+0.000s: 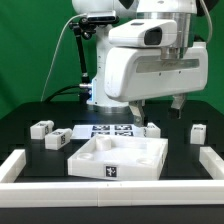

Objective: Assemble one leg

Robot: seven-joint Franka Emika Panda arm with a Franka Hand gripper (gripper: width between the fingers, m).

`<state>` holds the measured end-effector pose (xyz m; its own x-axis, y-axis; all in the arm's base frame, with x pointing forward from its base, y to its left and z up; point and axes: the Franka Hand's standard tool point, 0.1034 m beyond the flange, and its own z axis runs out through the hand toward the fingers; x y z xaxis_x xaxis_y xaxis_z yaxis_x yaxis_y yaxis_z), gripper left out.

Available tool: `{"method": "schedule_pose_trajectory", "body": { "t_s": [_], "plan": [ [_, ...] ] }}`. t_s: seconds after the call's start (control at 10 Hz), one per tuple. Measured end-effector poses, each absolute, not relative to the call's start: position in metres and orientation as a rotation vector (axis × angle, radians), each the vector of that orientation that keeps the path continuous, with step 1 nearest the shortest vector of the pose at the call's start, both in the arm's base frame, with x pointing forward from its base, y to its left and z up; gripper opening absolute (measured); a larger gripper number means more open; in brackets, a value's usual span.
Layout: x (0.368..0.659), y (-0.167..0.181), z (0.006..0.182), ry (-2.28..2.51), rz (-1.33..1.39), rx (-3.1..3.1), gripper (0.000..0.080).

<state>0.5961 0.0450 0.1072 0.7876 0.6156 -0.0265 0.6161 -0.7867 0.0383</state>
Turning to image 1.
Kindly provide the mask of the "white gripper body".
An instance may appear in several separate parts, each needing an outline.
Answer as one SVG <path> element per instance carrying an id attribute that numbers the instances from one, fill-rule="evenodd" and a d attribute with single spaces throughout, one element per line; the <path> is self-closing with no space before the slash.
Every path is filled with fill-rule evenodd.
<path id="1" fill-rule="evenodd" d="M 208 77 L 204 45 L 188 48 L 182 59 L 160 56 L 160 49 L 112 48 L 106 59 L 106 95 L 130 102 L 204 89 Z"/>

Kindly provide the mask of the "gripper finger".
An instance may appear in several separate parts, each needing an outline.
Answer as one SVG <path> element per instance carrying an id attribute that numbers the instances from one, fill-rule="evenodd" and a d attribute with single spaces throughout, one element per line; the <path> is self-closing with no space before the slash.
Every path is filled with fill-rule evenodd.
<path id="1" fill-rule="evenodd" d="M 173 96 L 173 102 L 170 108 L 170 116 L 173 119 L 180 119 L 181 112 L 186 102 L 185 94 L 177 94 Z"/>
<path id="2" fill-rule="evenodd" d="M 145 114 L 143 111 L 143 105 L 144 103 L 142 100 L 131 101 L 129 103 L 129 108 L 133 114 L 133 123 L 137 127 L 142 127 L 144 125 Z"/>

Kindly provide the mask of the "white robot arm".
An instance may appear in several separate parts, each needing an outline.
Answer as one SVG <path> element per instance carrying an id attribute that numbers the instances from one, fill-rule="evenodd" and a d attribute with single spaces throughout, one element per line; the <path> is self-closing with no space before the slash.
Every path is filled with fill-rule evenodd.
<path id="1" fill-rule="evenodd" d="M 144 101 L 171 96 L 178 118 L 186 94 L 207 84 L 207 43 L 193 31 L 194 19 L 218 1 L 72 0 L 82 30 L 98 37 L 90 103 L 111 112 L 129 107 L 143 126 Z"/>

